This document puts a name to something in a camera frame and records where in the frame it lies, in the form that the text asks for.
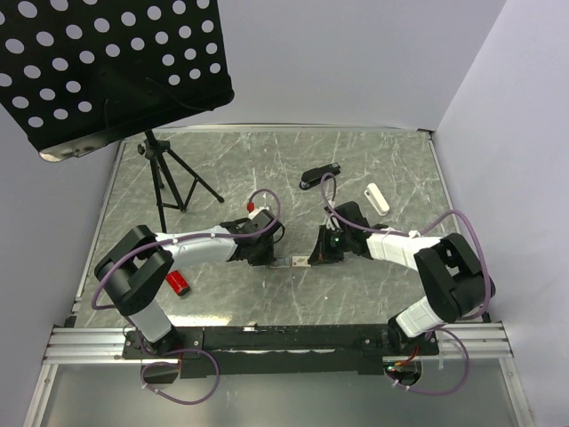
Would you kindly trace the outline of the staple tray with staples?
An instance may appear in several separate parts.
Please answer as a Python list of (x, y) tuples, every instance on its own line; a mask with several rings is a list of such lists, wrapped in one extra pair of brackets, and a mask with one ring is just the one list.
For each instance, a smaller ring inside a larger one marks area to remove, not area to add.
[(269, 267), (271, 269), (283, 269), (283, 268), (291, 268), (293, 264), (293, 260), (291, 257), (280, 257), (276, 258)]

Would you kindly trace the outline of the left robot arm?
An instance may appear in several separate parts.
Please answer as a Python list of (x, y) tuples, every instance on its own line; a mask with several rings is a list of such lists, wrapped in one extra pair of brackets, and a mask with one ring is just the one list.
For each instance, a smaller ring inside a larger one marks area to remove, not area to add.
[(274, 260), (276, 234), (285, 226), (268, 209), (188, 234), (131, 229), (96, 265), (94, 275), (116, 310), (135, 326), (144, 347), (163, 358), (181, 346), (179, 334), (156, 300), (168, 274), (198, 264), (248, 262), (268, 266)]

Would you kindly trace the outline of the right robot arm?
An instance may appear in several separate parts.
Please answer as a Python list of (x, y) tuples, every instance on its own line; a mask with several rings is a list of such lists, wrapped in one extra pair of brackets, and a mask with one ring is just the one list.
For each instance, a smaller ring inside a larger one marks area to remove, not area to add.
[(484, 313), (495, 295), (492, 279), (461, 234), (423, 237), (373, 226), (354, 201), (325, 211), (328, 220), (319, 227), (308, 265), (342, 262), (352, 253), (418, 273), (424, 295), (388, 322), (389, 347), (398, 354), (411, 352), (420, 337), (439, 326)]

